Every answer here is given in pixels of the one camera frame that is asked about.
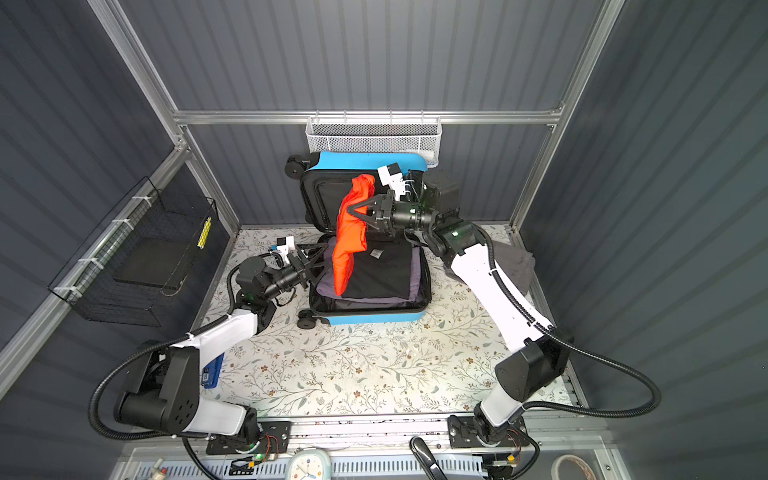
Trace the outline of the red t-shirt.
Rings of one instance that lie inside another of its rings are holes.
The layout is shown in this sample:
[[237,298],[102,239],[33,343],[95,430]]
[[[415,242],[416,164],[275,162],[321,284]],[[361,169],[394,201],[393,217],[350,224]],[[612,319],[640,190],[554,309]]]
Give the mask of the red t-shirt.
[[352,187],[342,200],[336,222],[336,244],[332,254],[334,292],[342,296],[354,271],[354,254],[367,249],[367,224],[351,215],[350,206],[369,200],[375,193],[375,178],[362,174],[352,180]]

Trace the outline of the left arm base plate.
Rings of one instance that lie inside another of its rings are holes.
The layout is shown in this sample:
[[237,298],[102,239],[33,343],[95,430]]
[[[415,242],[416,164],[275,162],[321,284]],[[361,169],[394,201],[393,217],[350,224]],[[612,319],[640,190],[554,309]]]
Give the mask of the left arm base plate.
[[260,421],[255,432],[236,436],[214,436],[207,455],[277,455],[286,453],[291,434],[290,421]]

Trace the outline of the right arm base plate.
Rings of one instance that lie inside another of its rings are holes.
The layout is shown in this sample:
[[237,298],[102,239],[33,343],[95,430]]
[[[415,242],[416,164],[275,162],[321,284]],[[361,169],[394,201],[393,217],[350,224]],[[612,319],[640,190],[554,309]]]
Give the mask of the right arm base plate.
[[498,447],[517,450],[530,445],[522,418],[494,427],[474,416],[450,415],[447,429],[450,446],[454,449]]

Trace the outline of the purple trousers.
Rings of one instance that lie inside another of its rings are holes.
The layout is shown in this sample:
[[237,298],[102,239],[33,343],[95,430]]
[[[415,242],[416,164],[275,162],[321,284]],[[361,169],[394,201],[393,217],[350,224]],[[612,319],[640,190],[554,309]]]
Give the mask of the purple trousers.
[[353,254],[352,275],[346,290],[338,295],[332,264],[336,238],[332,237],[324,252],[328,270],[316,285],[316,292],[333,300],[366,304],[415,301],[421,282],[420,249],[404,238],[374,236],[367,243],[366,251]]

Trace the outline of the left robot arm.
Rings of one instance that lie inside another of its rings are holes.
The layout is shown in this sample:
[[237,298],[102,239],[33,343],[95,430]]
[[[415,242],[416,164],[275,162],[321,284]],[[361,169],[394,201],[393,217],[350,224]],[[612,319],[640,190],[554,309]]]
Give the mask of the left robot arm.
[[226,277],[227,312],[180,340],[134,354],[118,367],[123,391],[115,421],[138,428],[139,438],[217,435],[256,443],[262,436],[255,409],[201,393],[206,367],[241,341],[263,332],[280,307],[279,297],[317,283],[327,269],[320,244],[288,245],[248,257]]

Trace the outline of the black t-shirt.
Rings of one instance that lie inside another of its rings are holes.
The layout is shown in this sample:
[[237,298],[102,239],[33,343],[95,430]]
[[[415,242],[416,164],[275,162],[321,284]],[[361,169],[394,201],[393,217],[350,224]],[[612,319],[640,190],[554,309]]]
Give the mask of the black t-shirt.
[[354,254],[354,271],[344,299],[373,302],[409,300],[414,264],[414,246],[407,241],[369,241],[368,249]]

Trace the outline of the blue hardshell suitcase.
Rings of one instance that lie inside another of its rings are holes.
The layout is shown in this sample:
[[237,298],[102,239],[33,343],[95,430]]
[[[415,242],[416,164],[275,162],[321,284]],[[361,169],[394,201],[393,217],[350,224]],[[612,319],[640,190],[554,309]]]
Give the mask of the blue hardshell suitcase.
[[310,287],[309,308],[300,313],[301,327],[317,318],[331,325],[352,325],[412,322],[424,316],[432,297],[430,269],[423,247],[403,231],[388,234],[368,227],[365,247],[351,254],[345,291],[339,294],[335,289],[336,223],[344,198],[363,175],[373,179],[371,196],[387,193],[390,188],[381,183],[378,169],[390,164],[404,175],[427,170],[423,157],[414,153],[315,152],[287,159],[285,172],[299,181],[306,219],[327,245],[323,253],[327,270]]

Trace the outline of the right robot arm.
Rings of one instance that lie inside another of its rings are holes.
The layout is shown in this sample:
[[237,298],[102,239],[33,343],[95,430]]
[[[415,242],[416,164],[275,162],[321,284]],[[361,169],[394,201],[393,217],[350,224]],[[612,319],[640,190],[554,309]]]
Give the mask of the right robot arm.
[[463,281],[496,324],[509,356],[495,367],[496,385],[474,410],[478,438],[494,443],[526,410],[528,399],[560,377],[568,350],[550,338],[552,323],[519,291],[495,258],[495,245],[479,225],[464,220],[456,200],[436,185],[386,175],[386,192],[362,174],[342,200],[337,216],[335,289],[345,290],[353,253],[368,230],[389,236],[411,231]]

